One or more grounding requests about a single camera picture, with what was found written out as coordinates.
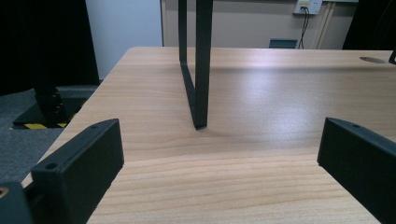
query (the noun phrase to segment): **metal bar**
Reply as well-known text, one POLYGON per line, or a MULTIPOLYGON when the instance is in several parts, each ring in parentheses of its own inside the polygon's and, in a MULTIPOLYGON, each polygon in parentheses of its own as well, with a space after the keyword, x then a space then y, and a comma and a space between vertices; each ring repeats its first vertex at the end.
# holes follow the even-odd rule
POLYGON ((197 0, 195 51, 195 128, 207 125, 213 0, 197 0))
POLYGON ((178 56, 184 86, 191 111, 192 122, 195 124, 195 88, 192 83, 189 66, 187 63, 187 1, 178 1, 178 56))
POLYGON ((396 46, 389 58, 389 63, 396 64, 396 46))

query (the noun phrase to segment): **white panel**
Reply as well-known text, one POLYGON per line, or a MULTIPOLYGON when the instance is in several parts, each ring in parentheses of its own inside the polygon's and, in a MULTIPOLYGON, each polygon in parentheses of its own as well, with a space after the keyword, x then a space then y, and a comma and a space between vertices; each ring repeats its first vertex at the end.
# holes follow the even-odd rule
POLYGON ((99 77, 136 46, 162 46, 160 0, 86 0, 99 77))
MULTIPOLYGON (((163 0, 166 10, 163 22, 166 24, 165 46, 177 46, 177 0, 163 0)), ((292 13, 297 1, 221 0, 214 2, 212 47, 225 48, 268 48, 271 38, 300 40, 304 15, 292 13)), ((304 35, 304 47, 315 49, 325 22, 324 2, 318 15, 310 16, 304 35)), ((338 3, 346 10, 339 10, 331 18, 330 32, 326 34, 325 48, 341 49, 353 11, 357 4, 338 3)), ((188 1, 188 44, 195 46, 195 1, 188 1)))

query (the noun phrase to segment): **wooden table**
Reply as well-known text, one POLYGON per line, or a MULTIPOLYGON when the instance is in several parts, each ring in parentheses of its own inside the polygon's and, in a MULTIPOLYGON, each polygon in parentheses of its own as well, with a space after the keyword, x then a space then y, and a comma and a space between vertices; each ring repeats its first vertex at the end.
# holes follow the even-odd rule
POLYGON ((120 119, 125 165, 90 223, 377 223, 317 156, 326 117, 396 140, 396 66, 360 59, 389 55, 212 49, 197 132, 177 48, 130 49, 48 153, 120 119))

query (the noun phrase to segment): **screw hole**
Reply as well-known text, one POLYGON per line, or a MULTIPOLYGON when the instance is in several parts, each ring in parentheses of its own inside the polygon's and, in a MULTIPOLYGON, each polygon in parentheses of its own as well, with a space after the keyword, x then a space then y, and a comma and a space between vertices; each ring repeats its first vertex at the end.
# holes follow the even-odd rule
POLYGON ((58 166, 58 164, 53 162, 53 163, 50 163, 50 164, 46 165, 46 169, 50 170, 50 169, 53 169, 53 168, 55 168, 57 166, 58 166))

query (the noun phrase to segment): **yellow and black tape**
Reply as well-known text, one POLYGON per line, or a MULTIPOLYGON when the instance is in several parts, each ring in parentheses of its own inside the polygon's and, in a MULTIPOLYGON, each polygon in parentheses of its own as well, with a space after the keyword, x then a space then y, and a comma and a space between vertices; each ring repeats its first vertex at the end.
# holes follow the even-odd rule
POLYGON ((53 128, 64 128, 67 123, 56 123, 56 124, 40 124, 40 123, 26 123, 22 125, 14 125, 10 130, 37 130, 37 129, 53 129, 53 128))

